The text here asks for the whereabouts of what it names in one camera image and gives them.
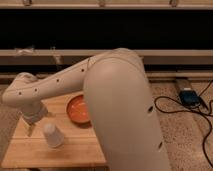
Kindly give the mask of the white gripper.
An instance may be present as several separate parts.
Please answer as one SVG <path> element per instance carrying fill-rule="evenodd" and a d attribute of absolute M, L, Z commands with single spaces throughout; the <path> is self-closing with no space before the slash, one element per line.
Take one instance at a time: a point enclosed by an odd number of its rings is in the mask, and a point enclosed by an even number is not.
<path fill-rule="evenodd" d="M 23 119 L 29 124 L 27 125 L 27 136 L 31 137 L 35 129 L 36 122 L 40 121 L 48 114 L 48 110 L 41 101 L 27 104 L 21 108 Z"/>

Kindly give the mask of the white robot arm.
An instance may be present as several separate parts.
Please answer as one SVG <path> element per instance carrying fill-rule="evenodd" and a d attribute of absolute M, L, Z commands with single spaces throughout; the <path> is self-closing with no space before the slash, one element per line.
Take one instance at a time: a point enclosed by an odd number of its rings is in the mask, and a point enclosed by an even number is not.
<path fill-rule="evenodd" d="M 142 59 L 119 48 L 87 58 L 43 80 L 20 73 L 2 101 L 28 119 L 43 99 L 81 91 L 110 171 L 171 171 Z"/>

